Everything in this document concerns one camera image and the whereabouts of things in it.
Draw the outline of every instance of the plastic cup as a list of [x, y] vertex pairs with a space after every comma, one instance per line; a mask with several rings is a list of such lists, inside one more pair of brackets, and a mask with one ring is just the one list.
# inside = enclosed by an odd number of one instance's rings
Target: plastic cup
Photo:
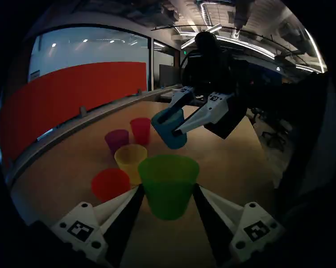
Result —
[[181, 217], [193, 192], [199, 165], [180, 155], [157, 155], [138, 167], [152, 213], [162, 220]]
[[152, 126], [158, 132], [159, 136], [162, 138], [164, 143], [170, 149], [179, 149], [185, 145], [187, 142], [187, 134], [182, 134], [180, 136], [174, 137], [171, 131], [179, 126], [184, 121], [183, 109], [180, 109], [172, 117], [162, 124], [158, 123], [158, 118], [167, 112], [169, 108], [158, 112], [152, 118]]
[[128, 174], [131, 184], [141, 183], [138, 165], [147, 158], [147, 154], [147, 149], [139, 144], [125, 145], [116, 151], [115, 160], [120, 169]]
[[109, 201], [131, 189], [128, 175], [118, 168], [108, 168], [97, 174], [92, 182], [91, 189], [101, 201]]
[[112, 155], [124, 145], [129, 144], [129, 132], [127, 130], [114, 130], [108, 132], [104, 137]]
[[147, 145], [150, 138], [150, 119], [140, 117], [131, 121], [131, 128], [136, 143]]

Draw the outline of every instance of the blue cup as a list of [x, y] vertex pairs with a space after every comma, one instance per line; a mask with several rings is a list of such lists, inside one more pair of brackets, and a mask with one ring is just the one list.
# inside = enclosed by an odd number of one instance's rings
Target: blue cup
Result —
[[162, 124], [158, 123], [158, 118], [167, 112], [169, 108], [158, 112], [151, 121], [153, 128], [158, 132], [159, 136], [162, 138], [164, 143], [170, 149], [179, 149], [185, 145], [187, 142], [187, 134], [182, 134], [180, 136], [174, 137], [171, 131], [179, 126], [184, 121], [183, 109], [177, 111], [171, 118]]

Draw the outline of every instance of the tabletop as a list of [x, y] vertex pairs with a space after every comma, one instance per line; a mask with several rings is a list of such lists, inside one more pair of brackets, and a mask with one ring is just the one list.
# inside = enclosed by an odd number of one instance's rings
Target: tabletop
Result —
[[[12, 190], [15, 205], [27, 223], [40, 219], [51, 226], [79, 202], [100, 204], [91, 180], [106, 168], [116, 168], [104, 136], [127, 129], [136, 117], [153, 117], [168, 104], [142, 101], [119, 110], [71, 135], [38, 158], [18, 178]], [[185, 106], [184, 117], [197, 107]], [[148, 156], [179, 154], [200, 166], [197, 183], [239, 205], [255, 201], [273, 212], [273, 173], [247, 117], [223, 140], [200, 127], [187, 134], [187, 143], [169, 149], [151, 128]], [[155, 218], [144, 198], [121, 267], [214, 267], [203, 224], [193, 198], [175, 221]]]

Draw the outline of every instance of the orange wall panel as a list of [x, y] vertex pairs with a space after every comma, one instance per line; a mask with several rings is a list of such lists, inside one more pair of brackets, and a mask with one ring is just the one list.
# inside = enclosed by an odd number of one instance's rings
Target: orange wall panel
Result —
[[0, 110], [3, 160], [15, 160], [37, 137], [87, 110], [147, 90], [145, 63], [91, 63], [41, 76]]

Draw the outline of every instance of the pink cup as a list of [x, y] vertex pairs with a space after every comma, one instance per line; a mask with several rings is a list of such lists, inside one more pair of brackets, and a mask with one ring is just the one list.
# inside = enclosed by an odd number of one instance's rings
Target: pink cup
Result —
[[137, 144], [147, 145], [150, 139], [150, 119], [140, 117], [131, 121], [131, 128]]
[[104, 137], [111, 153], [114, 156], [115, 152], [122, 146], [129, 144], [129, 133], [127, 130], [114, 130], [108, 132]]

